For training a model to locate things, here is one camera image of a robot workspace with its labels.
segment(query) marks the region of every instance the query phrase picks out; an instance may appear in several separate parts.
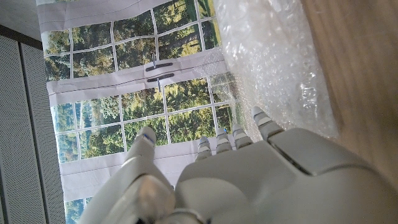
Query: bubble wrap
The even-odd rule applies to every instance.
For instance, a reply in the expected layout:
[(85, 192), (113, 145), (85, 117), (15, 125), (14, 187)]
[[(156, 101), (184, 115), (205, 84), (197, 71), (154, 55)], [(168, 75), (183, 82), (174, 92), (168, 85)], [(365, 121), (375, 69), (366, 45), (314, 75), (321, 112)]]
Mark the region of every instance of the bubble wrap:
[[(224, 58), (246, 121), (260, 106), (285, 129), (338, 135), (310, 27), (297, 0), (215, 0)], [(247, 132), (259, 139), (254, 122)]]

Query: window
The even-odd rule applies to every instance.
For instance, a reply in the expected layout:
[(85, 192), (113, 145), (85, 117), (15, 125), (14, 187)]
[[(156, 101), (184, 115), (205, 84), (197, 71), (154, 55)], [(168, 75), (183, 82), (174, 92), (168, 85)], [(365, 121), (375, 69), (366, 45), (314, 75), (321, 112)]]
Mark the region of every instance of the window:
[(83, 198), (78, 200), (73, 200), (70, 202), (64, 202), (65, 207), (65, 219), (66, 224), (76, 224), (78, 223), (81, 214), (83, 214), (84, 209), (92, 198)]
[(48, 81), (117, 72), (221, 45), (212, 0), (173, 0), (138, 16), (42, 34)]
[(234, 123), (243, 123), (230, 73), (161, 88), (52, 107), (60, 163), (126, 152), (144, 126), (163, 146), (215, 137), (219, 127), (231, 134)]

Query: printed forest image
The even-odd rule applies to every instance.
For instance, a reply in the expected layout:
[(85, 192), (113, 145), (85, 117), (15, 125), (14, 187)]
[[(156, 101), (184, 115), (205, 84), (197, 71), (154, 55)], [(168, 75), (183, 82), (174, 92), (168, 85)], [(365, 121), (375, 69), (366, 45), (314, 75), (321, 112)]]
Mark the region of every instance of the printed forest image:
[(118, 69), (123, 70), (151, 62), (152, 54), (156, 52), (159, 53), (159, 60), (163, 60), (184, 57), (221, 45), (212, 0), (198, 0), (199, 16), (194, 0), (169, 1), (154, 7), (153, 12), (154, 21), (150, 11), (114, 21), (116, 55), (109, 47), (111, 22), (43, 32), (44, 53), (48, 55), (45, 56), (47, 81), (70, 79), (71, 75), (80, 78), (112, 73), (116, 71), (115, 60)]

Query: tree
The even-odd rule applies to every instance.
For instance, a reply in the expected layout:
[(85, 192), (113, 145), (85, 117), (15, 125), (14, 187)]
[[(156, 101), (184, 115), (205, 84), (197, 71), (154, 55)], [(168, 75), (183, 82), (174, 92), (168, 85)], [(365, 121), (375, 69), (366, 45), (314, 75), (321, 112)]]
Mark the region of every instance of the tree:
[(67, 224), (75, 224), (78, 222), (83, 213), (83, 199), (65, 202), (65, 219)]
[(170, 115), (169, 125), (172, 143), (216, 135), (211, 108)]
[(137, 39), (116, 45), (118, 68), (122, 70), (149, 63), (154, 53), (156, 53), (154, 38)]
[(49, 56), (44, 58), (47, 81), (70, 78), (70, 56)]
[(221, 37), (216, 19), (202, 22), (201, 27), (203, 30), (203, 38), (205, 39), (206, 49), (212, 49), (213, 47), (218, 47), (221, 45)]
[(150, 11), (133, 18), (115, 21), (113, 25), (114, 41), (119, 42), (131, 37), (154, 35), (154, 24)]
[(62, 134), (57, 136), (58, 156), (60, 162), (71, 162), (78, 160), (78, 149), (76, 134)]
[(73, 50), (90, 49), (111, 43), (111, 23), (72, 28)]
[(130, 150), (130, 147), (134, 139), (136, 138), (138, 131), (145, 126), (148, 126), (155, 131), (157, 139), (156, 146), (163, 146), (169, 143), (167, 140), (165, 117), (161, 116), (158, 118), (137, 121), (124, 125), (124, 133), (126, 135), (126, 144), (128, 150)]
[(112, 47), (73, 54), (73, 77), (87, 77), (115, 71)]
[(82, 159), (124, 151), (120, 125), (84, 131), (83, 133), (80, 134), (81, 143), (83, 143), (81, 144)]
[(161, 60), (183, 57), (201, 51), (197, 24), (159, 37), (158, 40), (159, 57)]
[(193, 0), (173, 0), (154, 8), (157, 33), (181, 27), (197, 19)]
[(158, 88), (124, 94), (122, 109), (125, 121), (163, 113), (163, 95)]
[(44, 54), (59, 54), (70, 51), (69, 30), (47, 31), (43, 35)]
[(71, 103), (51, 107), (52, 121), (56, 133), (75, 129), (73, 108)]
[(169, 112), (210, 104), (206, 78), (170, 84), (164, 91)]

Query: window pane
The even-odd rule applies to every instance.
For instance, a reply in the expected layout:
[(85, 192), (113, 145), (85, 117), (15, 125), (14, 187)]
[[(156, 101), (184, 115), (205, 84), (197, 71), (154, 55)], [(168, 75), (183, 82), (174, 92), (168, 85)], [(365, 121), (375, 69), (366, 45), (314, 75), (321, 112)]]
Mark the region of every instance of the window pane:
[(198, 24), (159, 37), (158, 41), (161, 60), (201, 52)]
[(60, 163), (78, 160), (76, 133), (57, 136), (57, 147)]
[(43, 32), (42, 42), (45, 55), (69, 52), (69, 30)]
[(210, 104), (206, 78), (166, 85), (164, 91), (168, 112)]
[(202, 22), (201, 28), (203, 31), (203, 37), (205, 38), (205, 48), (207, 50), (221, 46), (221, 36), (216, 19)]
[(213, 0), (198, 0), (200, 19), (215, 16)]
[(119, 96), (83, 100), (75, 105), (79, 129), (120, 122)]
[(234, 124), (245, 124), (243, 112), (239, 103), (216, 106), (216, 116), (218, 127), (225, 128), (228, 134), (232, 134), (232, 126)]
[(73, 77), (87, 77), (114, 72), (112, 47), (73, 54)]
[(86, 205), (88, 205), (88, 202), (90, 202), (91, 199), (93, 199), (93, 197), (86, 198)]
[(214, 102), (238, 99), (238, 86), (232, 73), (224, 73), (210, 77)]
[(154, 8), (154, 15), (158, 34), (197, 19), (193, 0), (174, 0), (161, 4)]
[(149, 63), (152, 53), (156, 53), (154, 38), (132, 40), (115, 47), (120, 70)]
[(163, 94), (151, 88), (122, 95), (123, 120), (164, 113)]
[(47, 81), (70, 78), (70, 55), (50, 56), (44, 58)]
[(111, 43), (111, 23), (72, 28), (73, 50), (90, 49)]
[(82, 131), (79, 138), (82, 159), (124, 151), (120, 125)]
[(51, 107), (52, 122), (56, 133), (75, 129), (71, 103)]
[(78, 223), (81, 214), (83, 213), (83, 199), (65, 202), (65, 219), (67, 224)]
[(211, 108), (170, 115), (169, 126), (172, 143), (216, 136)]
[(126, 135), (127, 149), (130, 147), (136, 138), (138, 131), (145, 126), (151, 127), (156, 133), (156, 145), (163, 146), (168, 144), (166, 133), (166, 119), (165, 117), (152, 118), (143, 121), (137, 121), (124, 125), (124, 134)]
[(133, 18), (115, 21), (113, 24), (115, 42), (126, 40), (131, 37), (154, 34), (154, 23), (152, 22), (150, 11), (146, 11)]

